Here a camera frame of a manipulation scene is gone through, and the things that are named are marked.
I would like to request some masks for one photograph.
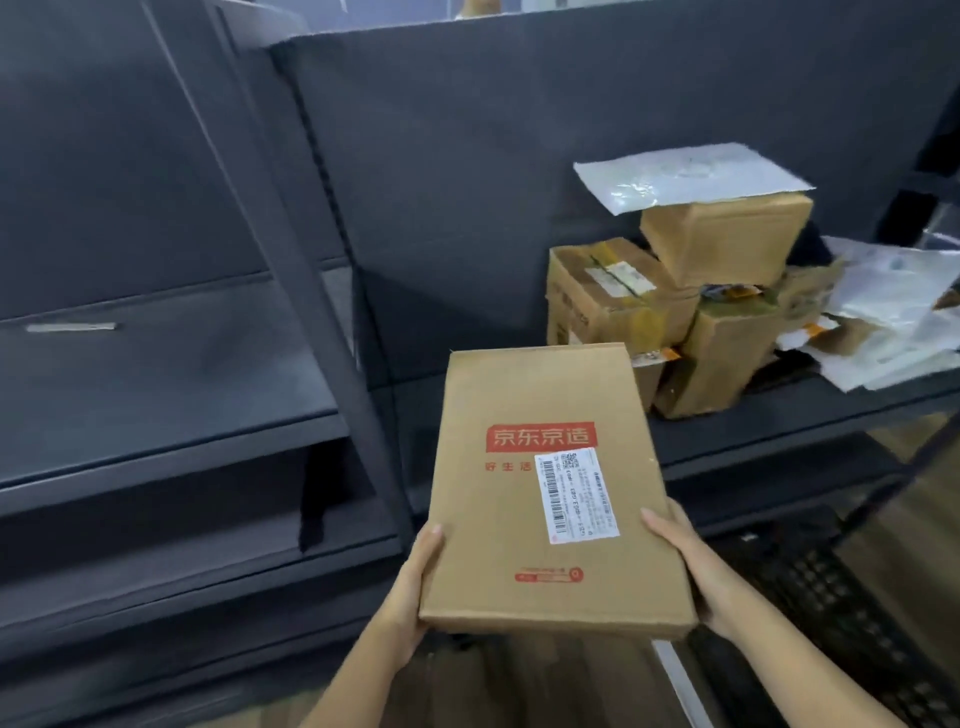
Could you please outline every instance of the person's right hand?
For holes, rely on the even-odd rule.
[[[672,518],[666,519],[647,508],[641,511],[647,528],[675,546],[686,561],[686,567],[707,603],[708,612],[701,615],[704,624],[721,637],[735,641],[735,602],[750,593],[753,587],[703,542],[693,530],[684,509],[672,498],[670,515]]]

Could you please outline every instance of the stack of packages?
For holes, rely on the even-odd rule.
[[[806,182],[739,144],[575,168],[614,214],[644,210],[652,252],[623,238],[551,251],[547,343],[626,343],[648,409],[732,406],[778,336],[819,319],[842,271],[787,266]]]
[[[831,330],[802,347],[839,389],[870,390],[960,367],[960,252],[826,237],[847,272],[827,306]]]

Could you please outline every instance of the gray wall panel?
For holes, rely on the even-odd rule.
[[[0,318],[266,268],[138,2],[4,3],[0,68]]]
[[[542,340],[575,160],[741,141],[869,237],[960,82],[955,0],[656,0],[290,41],[396,378]]]

